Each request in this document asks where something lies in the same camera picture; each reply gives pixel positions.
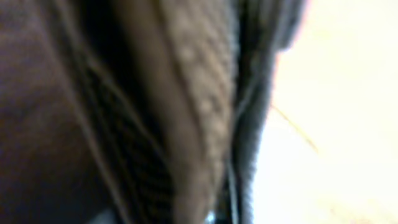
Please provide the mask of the grey shorts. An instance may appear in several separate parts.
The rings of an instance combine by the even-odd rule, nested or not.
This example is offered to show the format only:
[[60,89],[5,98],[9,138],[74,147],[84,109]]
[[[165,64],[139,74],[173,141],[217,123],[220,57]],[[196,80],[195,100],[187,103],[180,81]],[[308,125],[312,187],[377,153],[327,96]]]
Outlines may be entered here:
[[304,0],[1,0],[2,223],[253,223]]

